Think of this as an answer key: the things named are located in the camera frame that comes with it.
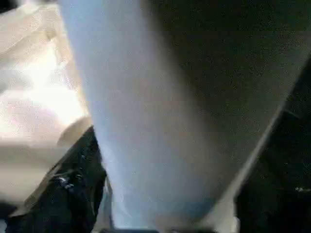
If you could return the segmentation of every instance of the white pillar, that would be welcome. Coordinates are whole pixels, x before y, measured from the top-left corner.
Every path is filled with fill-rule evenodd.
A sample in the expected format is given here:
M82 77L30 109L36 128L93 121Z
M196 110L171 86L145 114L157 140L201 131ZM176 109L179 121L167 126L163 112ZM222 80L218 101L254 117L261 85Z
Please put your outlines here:
M235 55L226 53L234 50L234 44L225 44L230 34L214 41L207 56L217 48L231 65L221 67L217 59L206 63L210 99L202 108L182 83L186 74L144 1L62 0L60 5L113 189L115 226L162 229L201 219L257 156L258 142L304 65L310 40L304 34L287 33L284 41L282 33L262 33ZM294 48L283 48L289 41ZM243 69L241 62L247 61ZM219 72L226 69L234 76Z

